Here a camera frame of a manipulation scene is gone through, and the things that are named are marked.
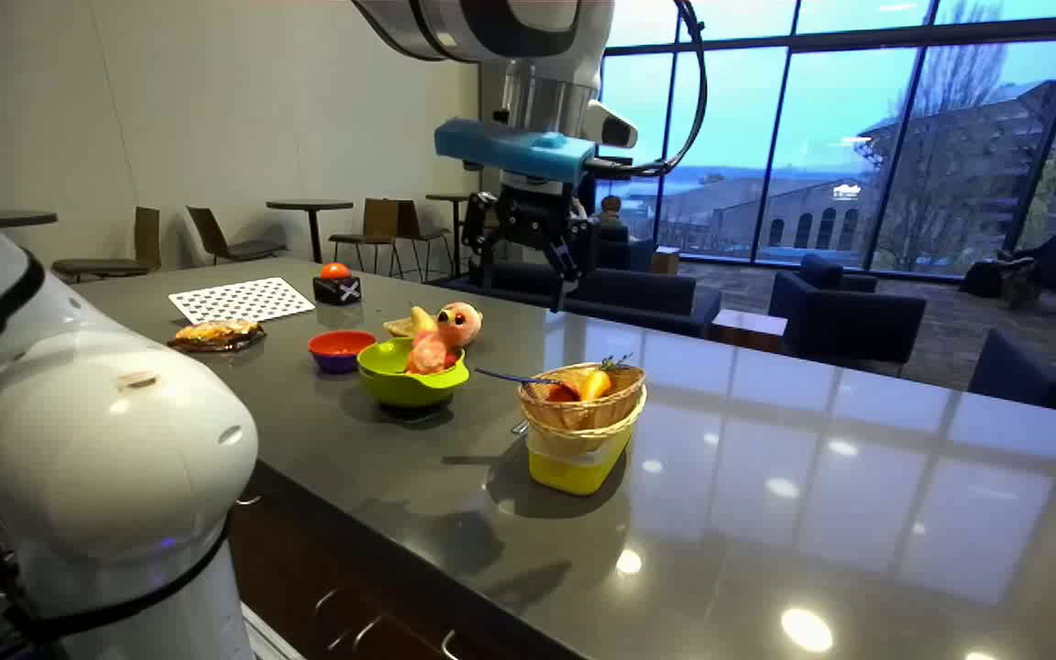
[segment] table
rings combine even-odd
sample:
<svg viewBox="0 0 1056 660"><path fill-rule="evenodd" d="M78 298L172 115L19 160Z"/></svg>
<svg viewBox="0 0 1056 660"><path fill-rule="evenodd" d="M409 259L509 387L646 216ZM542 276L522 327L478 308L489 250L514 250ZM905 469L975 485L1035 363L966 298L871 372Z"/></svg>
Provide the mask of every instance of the table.
<svg viewBox="0 0 1056 660"><path fill-rule="evenodd" d="M461 236L461 206L470 203L470 194L425 194L431 203L450 203L450 276L460 278L461 264L460 264L460 236Z"/></svg>
<svg viewBox="0 0 1056 660"><path fill-rule="evenodd" d="M47 210L0 210L0 228L35 228L35 222L56 222L59 212Z"/></svg>
<svg viewBox="0 0 1056 660"><path fill-rule="evenodd" d="M713 320L713 338L730 339L730 346L745 346L745 347L777 350L784 327L790 327L790 320L782 320L782 315L718 308Z"/></svg>
<svg viewBox="0 0 1056 660"><path fill-rule="evenodd" d="M180 322L164 293L266 276L310 288L313 267L80 293L164 339ZM472 368L613 350L646 368L623 469L569 497L527 479L508 380L472 372L448 415L409 423L357 376L317 376L304 339L326 322L381 331L461 298L359 278L353 320L279 320L260 347L206 360L256 415L260 460L317 502L304 519L349 515L585 657L805 657L819 632L833 657L1056 657L1056 410L467 298L489 320Z"/></svg>
<svg viewBox="0 0 1056 660"><path fill-rule="evenodd" d="M279 203L269 203L269 210L302 210L302 212L310 216L313 259L324 264L324 250L320 250L320 212L324 212L324 210L353 210L353 203L335 203L335 198L279 198Z"/></svg>

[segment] gray countertop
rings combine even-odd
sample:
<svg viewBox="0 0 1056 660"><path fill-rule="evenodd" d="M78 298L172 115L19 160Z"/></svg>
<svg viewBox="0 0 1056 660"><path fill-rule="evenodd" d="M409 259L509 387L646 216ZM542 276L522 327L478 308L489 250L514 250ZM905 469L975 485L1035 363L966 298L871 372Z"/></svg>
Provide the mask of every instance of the gray countertop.
<svg viewBox="0 0 1056 660"><path fill-rule="evenodd" d="M159 272L80 293L147 338L172 288L313 264ZM470 363L537 372L632 350L651 408L593 497L527 479L514 386L472 372L443 415L388 418L324 376L310 338L461 293L362 276L362 303L269 322L206 360L260 423L260 460L585 657L1056 657L1056 410L467 298Z"/></svg>

